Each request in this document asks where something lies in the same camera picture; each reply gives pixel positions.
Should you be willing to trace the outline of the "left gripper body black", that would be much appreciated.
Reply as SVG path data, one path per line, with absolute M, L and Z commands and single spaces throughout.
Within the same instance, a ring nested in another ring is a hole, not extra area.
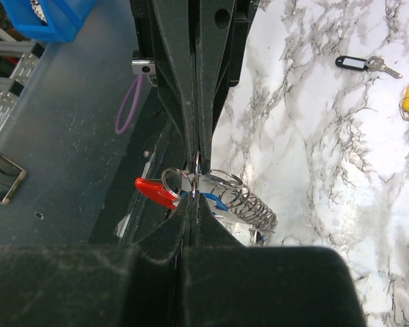
M 224 43 L 222 64 L 218 80 L 227 79 L 228 87 L 239 83 L 241 66 L 245 52 L 247 36 L 258 9 L 258 1 L 161 1 L 166 7 L 160 11 L 153 9 L 152 1 L 130 1 L 130 7 L 136 26 L 138 50 L 134 51 L 133 60 L 167 59 L 162 53 L 163 46 L 154 46 L 151 30 L 157 23 L 151 22 L 151 16 L 162 17 L 173 27 L 175 19 L 182 18 L 188 22 L 188 37 L 198 37 L 200 16 L 205 15 L 204 34 L 210 39 L 209 49 L 213 56 L 217 49 L 217 32 L 227 30 L 228 38 Z

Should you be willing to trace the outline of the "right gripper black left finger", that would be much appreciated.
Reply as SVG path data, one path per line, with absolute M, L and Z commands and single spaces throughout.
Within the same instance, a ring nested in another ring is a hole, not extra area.
M 0 326 L 179 326 L 191 196 L 133 245 L 0 247 Z

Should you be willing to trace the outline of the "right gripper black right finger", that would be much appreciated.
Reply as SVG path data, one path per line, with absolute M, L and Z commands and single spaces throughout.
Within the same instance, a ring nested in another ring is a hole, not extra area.
M 327 247 L 244 247 L 185 195 L 184 326 L 364 326 L 349 269 Z

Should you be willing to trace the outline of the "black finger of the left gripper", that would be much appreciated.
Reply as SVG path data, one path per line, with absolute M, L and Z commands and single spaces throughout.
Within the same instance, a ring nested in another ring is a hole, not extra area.
M 181 135 L 187 166 L 194 169 L 194 92 L 188 2 L 152 1 L 151 23 L 158 93 Z
M 196 86 L 202 170 L 211 169 L 213 102 L 234 7 L 234 1 L 200 1 L 198 6 Z

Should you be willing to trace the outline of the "blue plastic key tag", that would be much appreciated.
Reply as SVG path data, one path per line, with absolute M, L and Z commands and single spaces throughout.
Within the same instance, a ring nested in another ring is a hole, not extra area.
M 228 207 L 215 194 L 212 194 L 212 193 L 202 193 L 202 194 L 207 199 L 207 202 L 213 212 L 214 211 L 224 211 L 224 212 L 229 211 Z

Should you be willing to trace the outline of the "red-handled metal keyring tool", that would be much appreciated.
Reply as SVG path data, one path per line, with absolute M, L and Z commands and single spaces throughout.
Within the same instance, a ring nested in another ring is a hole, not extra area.
M 135 187 L 137 190 L 150 199 L 151 201 L 168 208 L 170 210 L 176 209 L 180 199 L 191 192 L 190 186 L 181 186 L 179 189 L 172 190 L 168 184 L 163 184 L 162 179 L 155 180 L 155 179 L 146 179 L 139 177 L 135 180 Z M 236 221 L 236 216 L 231 213 L 230 211 L 212 211 L 212 215 L 220 220 L 227 219 L 231 221 Z

